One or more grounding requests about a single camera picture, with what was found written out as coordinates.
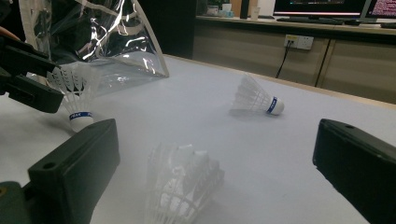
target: wall outlet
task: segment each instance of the wall outlet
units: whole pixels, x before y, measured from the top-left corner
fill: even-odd
[[[291,41],[292,49],[311,49],[314,43],[314,37],[303,35],[286,35],[284,47]]]

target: shuttlecock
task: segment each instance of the shuttlecock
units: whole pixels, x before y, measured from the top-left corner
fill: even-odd
[[[192,223],[223,177],[206,151],[159,146],[148,160],[145,224]]]
[[[70,126],[76,133],[93,123],[91,106],[100,76],[84,63],[55,67],[47,73],[52,88],[64,94],[62,104],[69,112]]]
[[[251,76],[244,76],[233,101],[233,109],[265,111],[279,115],[285,105],[279,98],[268,94]]]

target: blurry shuttlecock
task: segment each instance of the blurry shuttlecock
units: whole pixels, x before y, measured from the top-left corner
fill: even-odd
[[[145,224],[192,223],[223,178],[206,151],[159,146],[148,160]]]
[[[251,76],[244,76],[233,101],[233,109],[265,111],[268,114],[279,115],[285,105],[268,94]]]
[[[52,88],[64,94],[62,104],[69,112],[70,126],[76,133],[93,123],[91,105],[96,96],[100,76],[84,63],[55,67],[47,73]]]

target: badminton shuttlecock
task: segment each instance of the badminton shuttlecock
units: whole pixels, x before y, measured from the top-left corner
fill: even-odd
[[[244,76],[233,101],[233,109],[265,111],[272,115],[282,113],[283,102],[268,94],[251,76]]]
[[[91,105],[99,79],[84,63],[66,64],[47,73],[51,87],[64,94],[62,104],[70,114],[70,126],[76,133],[93,123]]]
[[[206,151],[159,146],[148,161],[145,223],[192,223],[223,177],[219,162]]]

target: black cable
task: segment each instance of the black cable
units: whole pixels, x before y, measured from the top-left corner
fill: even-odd
[[[288,56],[288,52],[289,52],[290,46],[291,46],[292,44],[293,44],[293,41],[288,40],[288,44],[286,45],[286,49],[285,49],[285,56],[283,56],[283,62],[282,62],[282,64],[280,65],[279,70],[277,70],[276,78],[279,78],[280,71],[282,70],[282,67],[283,67],[283,63],[285,63],[286,56]]]

